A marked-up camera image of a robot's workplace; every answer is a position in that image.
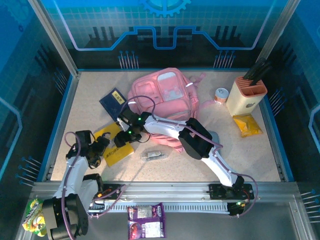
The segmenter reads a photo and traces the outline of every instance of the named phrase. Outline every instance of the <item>green snack package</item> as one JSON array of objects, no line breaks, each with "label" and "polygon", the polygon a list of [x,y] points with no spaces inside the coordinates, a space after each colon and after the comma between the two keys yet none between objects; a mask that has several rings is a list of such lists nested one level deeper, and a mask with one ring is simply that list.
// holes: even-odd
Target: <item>green snack package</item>
[{"label": "green snack package", "polygon": [[28,202],[26,206],[26,216],[22,223],[24,230],[43,237],[47,234],[44,214],[42,212],[43,201],[36,198]]}]

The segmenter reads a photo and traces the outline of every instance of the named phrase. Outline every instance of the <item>blue notebook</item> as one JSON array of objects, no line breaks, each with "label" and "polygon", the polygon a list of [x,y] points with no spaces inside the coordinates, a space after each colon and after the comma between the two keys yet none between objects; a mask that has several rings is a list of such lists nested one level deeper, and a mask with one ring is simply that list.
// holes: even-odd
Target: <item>blue notebook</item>
[{"label": "blue notebook", "polygon": [[127,100],[121,92],[115,87],[107,96],[103,97],[99,102],[107,113],[111,116],[113,121],[117,121],[122,106]]}]

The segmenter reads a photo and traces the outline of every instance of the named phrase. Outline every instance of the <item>purple snack bag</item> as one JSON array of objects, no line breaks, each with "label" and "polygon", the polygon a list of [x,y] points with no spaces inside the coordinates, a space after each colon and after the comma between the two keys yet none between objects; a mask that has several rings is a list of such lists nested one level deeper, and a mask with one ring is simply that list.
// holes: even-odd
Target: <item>purple snack bag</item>
[{"label": "purple snack bag", "polygon": [[162,203],[127,208],[129,240],[165,238],[165,211]]}]

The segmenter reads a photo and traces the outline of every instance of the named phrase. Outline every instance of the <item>yellow packet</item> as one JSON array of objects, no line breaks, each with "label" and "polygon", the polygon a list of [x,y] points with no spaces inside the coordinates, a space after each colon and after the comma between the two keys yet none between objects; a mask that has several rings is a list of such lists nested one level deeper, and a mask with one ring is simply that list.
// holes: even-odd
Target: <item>yellow packet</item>
[{"label": "yellow packet", "polygon": [[241,130],[242,138],[263,133],[251,114],[235,115],[232,118]]}]

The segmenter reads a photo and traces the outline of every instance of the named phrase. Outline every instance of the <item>pink backpack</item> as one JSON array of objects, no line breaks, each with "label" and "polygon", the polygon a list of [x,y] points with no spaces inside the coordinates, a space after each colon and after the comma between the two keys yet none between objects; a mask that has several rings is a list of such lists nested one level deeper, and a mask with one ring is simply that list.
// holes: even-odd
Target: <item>pink backpack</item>
[{"label": "pink backpack", "polygon": [[[162,118],[178,121],[197,118],[197,86],[205,76],[206,74],[202,73],[200,77],[193,77],[195,81],[191,82],[177,68],[166,68],[134,81],[128,99],[138,95],[152,98],[156,104],[154,114]],[[131,100],[128,105],[137,114],[151,112],[153,108],[152,101],[145,97]],[[180,141],[172,137],[152,134],[150,138],[158,144],[173,147],[178,152],[184,150]]]}]

